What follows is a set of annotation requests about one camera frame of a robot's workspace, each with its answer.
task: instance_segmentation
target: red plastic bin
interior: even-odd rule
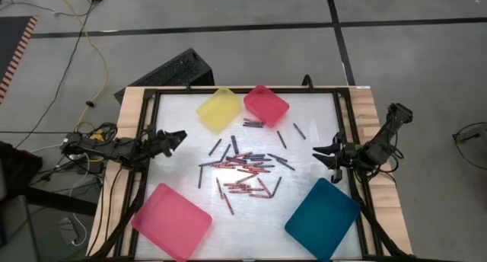
[[[257,85],[243,99],[245,108],[269,127],[274,127],[289,110],[289,104],[264,85]]]
[[[172,258],[186,261],[212,217],[166,184],[159,184],[135,214],[132,226]]]

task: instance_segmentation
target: blue plastic tray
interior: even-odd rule
[[[285,230],[319,261],[328,262],[359,213],[354,200],[320,178]]]

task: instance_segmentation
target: yellow plastic bin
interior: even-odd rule
[[[240,98],[228,88],[219,88],[196,112],[210,130],[219,133],[240,113],[240,110]]]

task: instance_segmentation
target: gray floor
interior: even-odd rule
[[[15,0],[68,11],[61,0]],[[71,0],[78,12],[86,0]],[[487,16],[487,0],[335,0],[341,21],[383,21]],[[74,18],[32,7],[11,6],[0,16],[38,14],[37,33],[77,31]],[[326,0],[105,0],[90,16],[89,30],[130,30],[237,24],[330,22]],[[487,245],[487,173],[457,153],[451,134],[485,119],[487,24],[360,27],[343,29],[357,85],[370,85],[384,121],[386,107],[400,102],[414,113],[399,148],[406,155],[396,173],[412,248],[419,257],[481,261]],[[217,85],[298,85],[310,74],[316,85],[346,85],[332,29],[256,30],[204,34],[95,37],[107,58],[110,84],[86,120],[115,122],[112,93],[193,47],[213,68]],[[30,130],[52,99],[74,38],[31,40],[0,106],[0,130]],[[103,81],[103,68],[80,43],[66,82],[39,130],[71,130],[84,101]],[[1,134],[18,143],[24,135]],[[34,135],[26,150],[54,145],[62,135]],[[487,165],[469,143],[466,155]],[[40,153],[51,167],[54,150]],[[40,187],[57,190],[79,176],[64,175]],[[34,220],[43,260],[64,257],[60,235],[49,229],[60,215],[44,211]],[[85,219],[91,228],[89,218]]]

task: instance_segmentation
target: plastic container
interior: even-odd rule
[[[320,178],[285,230],[319,261],[328,262],[359,214],[354,200]]]
[[[240,113],[240,110],[240,98],[228,88],[219,88],[196,112],[209,129],[219,133]]]
[[[132,226],[177,261],[186,261],[212,217],[166,184],[159,184],[135,214]]]
[[[257,85],[243,99],[245,108],[269,127],[274,127],[289,110],[289,104],[264,85]]]

